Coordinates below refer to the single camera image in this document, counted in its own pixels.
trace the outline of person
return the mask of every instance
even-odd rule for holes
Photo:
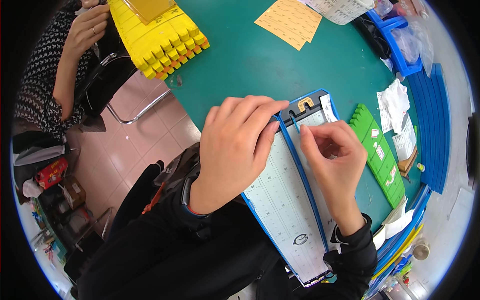
[[[285,263],[248,207],[231,201],[265,168],[279,127],[278,121],[268,122],[287,107],[288,101],[265,96],[229,97],[212,107],[200,140],[199,174],[110,233],[77,280],[80,299],[225,300],[253,285],[258,300],[360,299],[377,255],[372,221],[355,201],[367,152],[345,122],[300,127],[302,152],[337,224],[331,241],[340,243],[341,254],[324,256],[335,283],[295,289],[298,280],[288,279]],[[145,202],[142,191],[132,188],[115,220],[127,201]]]
[[[74,103],[75,87],[87,71],[98,64],[92,45],[105,34],[108,5],[98,0],[66,0],[48,23],[24,71],[14,116],[15,133],[41,130],[60,139],[75,124],[82,122],[84,108]]]

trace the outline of yellow foam rack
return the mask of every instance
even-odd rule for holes
[[[165,80],[210,47],[205,35],[178,5],[144,25],[122,0],[108,0],[108,4],[133,63],[148,79]]]

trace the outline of wristwatch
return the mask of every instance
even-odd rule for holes
[[[198,176],[190,176],[187,177],[187,179],[183,182],[183,188],[181,192],[181,206],[185,212],[191,216],[194,216],[199,219],[207,218],[209,217],[212,213],[209,213],[207,215],[202,215],[199,213],[194,212],[190,208],[190,187],[192,186],[192,183],[197,179]]]

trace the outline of green foam rack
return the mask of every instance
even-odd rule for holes
[[[362,103],[358,104],[349,125],[367,150],[367,164],[382,187],[387,201],[392,208],[396,208],[405,194],[405,186],[382,128]]]

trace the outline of logo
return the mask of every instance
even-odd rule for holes
[[[303,245],[307,240],[308,240],[307,235],[305,233],[302,233],[293,240],[293,245],[297,245],[297,246]]]

